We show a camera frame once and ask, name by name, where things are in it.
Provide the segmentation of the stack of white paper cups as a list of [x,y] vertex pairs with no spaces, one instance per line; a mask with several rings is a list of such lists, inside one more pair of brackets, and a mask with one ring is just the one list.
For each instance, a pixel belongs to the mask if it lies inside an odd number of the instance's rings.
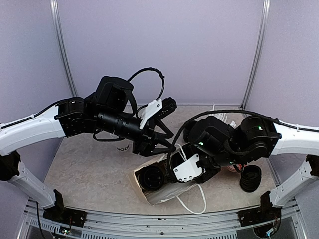
[[132,147],[132,142],[128,139],[123,139],[121,141],[117,141],[115,143],[116,149],[119,152],[127,152]]

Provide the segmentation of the brown paper bag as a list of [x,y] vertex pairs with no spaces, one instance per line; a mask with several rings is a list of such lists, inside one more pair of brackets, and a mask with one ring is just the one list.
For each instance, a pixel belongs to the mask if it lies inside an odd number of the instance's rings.
[[[179,149],[177,150],[177,152],[180,152],[184,158],[184,160],[186,161],[186,154],[184,153],[184,146],[178,144],[177,145],[179,147]],[[137,195],[137,197],[144,203],[147,203],[149,205],[156,205],[156,204],[160,204],[160,203],[164,203],[167,202],[173,198],[176,198],[179,200],[179,202],[181,203],[181,205],[190,213],[192,214],[203,214],[206,209],[207,209],[207,202],[206,202],[206,197],[205,197],[205,193],[203,191],[203,188],[197,184],[195,182],[195,180],[186,182],[186,183],[168,183],[165,177],[165,162],[167,160],[167,155],[166,154],[162,154],[160,156],[157,156],[151,160],[149,160],[148,162],[145,162],[144,164],[140,165],[137,169],[134,169],[133,171],[129,172],[127,174],[127,178],[128,181],[130,182],[135,194]],[[156,191],[146,191],[144,190],[139,182],[138,182],[138,176],[139,173],[141,172],[141,170],[145,167],[148,166],[156,166],[158,168],[160,168],[160,170],[164,173],[164,185],[156,190]],[[183,200],[179,197],[181,194],[183,194],[186,191],[189,191],[190,189],[192,189],[193,187],[198,186],[199,190],[201,192],[201,196],[204,202],[204,207],[203,210],[200,212],[194,212],[192,211],[190,208],[187,207],[187,205],[183,202]]]

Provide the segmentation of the stack of black cup lids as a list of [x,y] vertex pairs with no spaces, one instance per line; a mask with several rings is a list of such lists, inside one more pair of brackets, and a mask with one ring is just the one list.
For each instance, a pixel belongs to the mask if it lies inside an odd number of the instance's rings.
[[261,168],[257,165],[248,165],[241,172],[240,187],[243,191],[252,193],[260,186],[261,179]]

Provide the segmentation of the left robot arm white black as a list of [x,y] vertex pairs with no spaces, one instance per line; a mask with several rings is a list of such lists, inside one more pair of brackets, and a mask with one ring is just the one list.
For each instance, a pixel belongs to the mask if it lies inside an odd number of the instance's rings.
[[70,216],[62,195],[48,188],[29,173],[18,150],[42,141],[73,137],[87,133],[96,136],[108,132],[114,141],[133,142],[132,152],[148,157],[167,153],[173,133],[163,119],[173,113],[177,103],[173,98],[156,97],[138,107],[130,79],[104,76],[89,96],[72,97],[47,106],[36,114],[3,123],[0,126],[0,178],[14,184],[35,199],[57,220]]

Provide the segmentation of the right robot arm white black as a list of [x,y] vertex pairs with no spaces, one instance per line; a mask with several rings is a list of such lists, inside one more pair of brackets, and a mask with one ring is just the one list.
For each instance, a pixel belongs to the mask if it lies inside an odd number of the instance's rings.
[[208,166],[221,168],[245,165],[260,158],[280,154],[305,154],[306,159],[280,186],[264,193],[255,217],[265,221],[275,208],[283,207],[307,185],[319,179],[319,129],[298,126],[256,112],[233,110],[247,114],[237,128],[214,117],[218,111],[199,113],[186,121],[177,132],[177,141],[186,126],[195,121],[188,142],[208,158]]

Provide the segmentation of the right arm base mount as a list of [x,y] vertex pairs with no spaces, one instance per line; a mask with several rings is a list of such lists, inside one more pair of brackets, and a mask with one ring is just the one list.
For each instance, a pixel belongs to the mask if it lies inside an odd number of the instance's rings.
[[240,225],[242,227],[250,226],[280,218],[281,209],[282,207],[273,206],[270,201],[270,191],[267,191],[260,197],[260,206],[238,212]]

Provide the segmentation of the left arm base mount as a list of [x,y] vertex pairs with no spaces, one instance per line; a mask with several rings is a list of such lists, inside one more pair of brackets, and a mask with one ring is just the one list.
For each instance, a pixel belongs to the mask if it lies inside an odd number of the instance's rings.
[[69,226],[84,227],[87,212],[65,207],[62,194],[56,189],[53,192],[55,195],[54,205],[44,209],[43,217]]

